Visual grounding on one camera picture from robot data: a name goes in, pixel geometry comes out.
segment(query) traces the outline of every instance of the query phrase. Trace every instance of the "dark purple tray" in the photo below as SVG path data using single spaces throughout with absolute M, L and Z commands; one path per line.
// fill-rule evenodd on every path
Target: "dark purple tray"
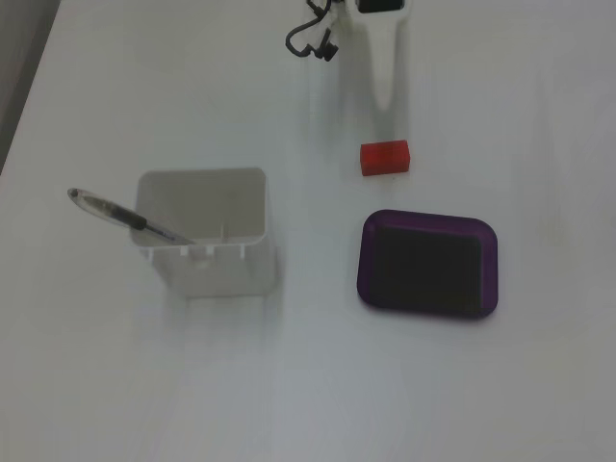
M 357 292 L 382 310 L 484 318 L 499 302 L 496 233 L 474 218 L 376 212 L 364 224 Z

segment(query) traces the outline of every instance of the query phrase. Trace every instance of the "red eraser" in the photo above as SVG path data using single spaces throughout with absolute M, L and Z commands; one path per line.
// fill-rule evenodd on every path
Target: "red eraser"
M 362 144 L 360 155 L 364 176 L 387 175 L 408 171 L 411 153 L 406 141 Z

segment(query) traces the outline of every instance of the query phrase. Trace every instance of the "white pen holder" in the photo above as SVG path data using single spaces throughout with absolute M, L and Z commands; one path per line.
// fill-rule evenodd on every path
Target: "white pen holder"
M 137 213 L 197 245 L 168 245 L 134 230 L 131 240 L 186 298 L 265 295 L 276 282 L 269 205 L 259 168 L 148 172 Z

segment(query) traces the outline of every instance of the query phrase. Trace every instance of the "black pen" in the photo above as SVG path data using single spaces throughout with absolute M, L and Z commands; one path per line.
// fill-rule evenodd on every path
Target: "black pen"
M 77 204 L 77 206 L 86 212 L 103 218 L 115 224 L 128 226 L 137 231 L 143 231 L 156 238 L 173 245 L 191 245 L 196 244 L 195 241 L 186 239 L 179 234 L 169 231 L 160 224 L 154 223 L 151 220 L 138 215 L 137 213 L 120 207 L 114 202 L 103 199 L 102 197 L 92 194 L 84 190 L 71 188 L 68 190 L 68 197 Z

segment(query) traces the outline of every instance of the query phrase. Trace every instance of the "black cable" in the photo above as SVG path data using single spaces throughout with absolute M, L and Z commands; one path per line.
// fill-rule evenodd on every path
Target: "black cable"
M 336 52 L 338 51 L 338 47 L 336 45 L 329 43 L 329 37 L 331 36 L 330 29 L 327 29 L 327 31 L 325 32 L 325 37 L 323 38 L 323 41 L 321 42 L 321 46 L 318 49 L 315 49 L 310 43 L 308 43 L 303 50 L 299 51 L 291 43 L 291 39 L 295 35 L 299 34 L 300 32 L 305 31 L 306 29 L 310 29 L 311 27 L 316 26 L 321 21 L 323 21 L 323 19 L 327 16 L 329 11 L 331 10 L 332 0 L 327 0 L 327 3 L 325 4 L 325 8 L 318 7 L 312 2 L 312 0 L 306 0 L 306 3 L 308 4 L 310 9 L 313 11 L 313 13 L 317 17 L 313 19 L 312 21 L 307 22 L 306 24 L 302 24 L 301 26 L 295 27 L 287 35 L 287 39 L 286 39 L 287 49 L 299 58 L 307 58 L 310 56 L 311 53 L 314 53 L 317 58 L 330 61 L 334 57 Z

